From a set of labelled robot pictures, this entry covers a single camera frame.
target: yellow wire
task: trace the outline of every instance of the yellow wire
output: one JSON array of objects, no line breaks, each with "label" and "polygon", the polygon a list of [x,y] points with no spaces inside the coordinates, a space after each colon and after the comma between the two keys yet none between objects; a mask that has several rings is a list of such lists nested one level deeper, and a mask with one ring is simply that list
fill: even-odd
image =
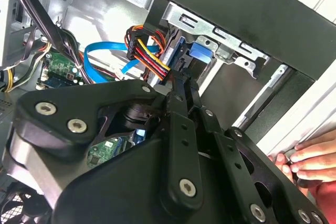
[{"label": "yellow wire", "polygon": [[13,74],[12,74],[12,70],[8,69],[7,70],[8,73],[8,84],[7,84],[7,88],[5,90],[5,92],[7,93],[13,86]]},{"label": "yellow wire", "polygon": [[138,39],[138,42],[140,43],[141,47],[146,51],[146,53],[153,59],[155,60],[161,67],[165,68],[166,70],[170,71],[170,68],[167,67],[165,64],[163,64],[157,57],[152,54],[148,48],[145,46],[145,44],[142,42],[141,39]]}]

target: black panel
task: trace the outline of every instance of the black panel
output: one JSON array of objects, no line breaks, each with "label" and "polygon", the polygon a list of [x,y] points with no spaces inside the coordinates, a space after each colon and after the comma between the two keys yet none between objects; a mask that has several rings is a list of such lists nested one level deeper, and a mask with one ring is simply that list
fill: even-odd
[{"label": "black panel", "polygon": [[172,1],[315,80],[336,58],[335,25],[297,0]]},{"label": "black panel", "polygon": [[245,133],[257,144],[313,83],[307,76],[294,72]]}]

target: wire bundle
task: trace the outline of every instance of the wire bundle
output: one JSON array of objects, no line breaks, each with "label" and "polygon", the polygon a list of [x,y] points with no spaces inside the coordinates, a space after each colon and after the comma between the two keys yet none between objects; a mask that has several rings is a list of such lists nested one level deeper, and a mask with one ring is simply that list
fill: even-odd
[{"label": "wire bundle", "polygon": [[11,78],[9,76],[8,73],[8,85],[7,88],[5,89],[4,92],[9,93],[12,92],[14,89],[22,86],[23,84],[27,83],[32,76],[34,75],[38,64],[40,63],[40,61],[43,59],[43,57],[50,51],[51,49],[51,44],[48,43],[44,48],[40,49],[38,53],[36,53],[34,55],[34,57],[32,58],[32,61],[30,63],[30,66],[28,68],[28,71],[25,73],[24,76],[22,76],[22,78],[20,78],[19,80],[17,80],[15,83],[14,82],[14,75],[11,75]]},{"label": "wire bundle", "polygon": [[[128,48],[131,42],[131,34],[137,30],[143,29],[143,26],[132,26],[129,28],[125,35],[125,45]],[[164,77],[170,71],[170,68],[167,67],[162,61],[160,60],[160,56],[164,53],[164,48],[166,46],[166,40],[160,31],[156,31],[154,36],[151,38],[155,41],[155,43],[159,46],[160,52],[156,55],[151,53],[147,46],[143,43],[143,41],[138,38],[135,43],[135,54],[134,57],[142,64],[144,64],[147,69],[144,72],[143,78],[147,80],[149,71],[152,71],[160,80],[163,80]]]},{"label": "wire bundle", "polygon": [[48,41],[62,55],[75,63],[85,83],[92,84],[93,81],[88,77],[87,73],[83,68],[83,59],[80,57],[78,43],[74,35],[65,29],[60,29],[59,27],[57,27],[50,19],[48,13],[43,8],[39,0],[20,0],[20,2],[36,24],[36,27],[46,36]]}]

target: red wire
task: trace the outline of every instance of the red wire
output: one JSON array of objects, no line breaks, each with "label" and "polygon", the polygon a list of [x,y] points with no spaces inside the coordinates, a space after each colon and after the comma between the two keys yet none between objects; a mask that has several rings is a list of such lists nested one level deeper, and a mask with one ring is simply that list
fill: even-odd
[{"label": "red wire", "polygon": [[166,46],[166,39],[164,38],[163,34],[160,31],[156,31],[156,33],[160,36],[160,38],[162,39],[163,43],[164,43],[164,47]]},{"label": "red wire", "polygon": [[137,52],[150,64],[152,67],[159,72],[161,75],[166,76],[166,73],[163,72],[157,65],[155,65],[138,47],[136,48]]}]

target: orange wire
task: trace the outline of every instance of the orange wire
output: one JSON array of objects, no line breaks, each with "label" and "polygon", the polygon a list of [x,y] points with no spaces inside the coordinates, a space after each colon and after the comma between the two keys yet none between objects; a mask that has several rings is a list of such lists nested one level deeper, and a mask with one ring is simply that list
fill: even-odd
[{"label": "orange wire", "polygon": [[152,36],[152,39],[158,44],[158,46],[160,47],[160,54],[163,54],[164,53],[164,48],[163,46],[161,45],[161,43],[158,41],[157,38],[155,38],[154,36]]},{"label": "orange wire", "polygon": [[167,44],[167,41],[165,39],[165,37],[163,36],[163,34],[160,32],[160,31],[156,31],[156,33],[161,37],[161,39],[163,40],[163,43],[164,43],[164,47],[166,46]]},{"label": "orange wire", "polygon": [[149,68],[161,81],[163,81],[163,78],[161,76],[159,76],[158,74],[156,74],[155,70],[153,70],[153,68],[151,66],[149,66],[145,61],[143,61],[142,59],[140,59],[138,56],[134,55],[134,57],[140,61],[142,64],[144,64],[147,68]]}]

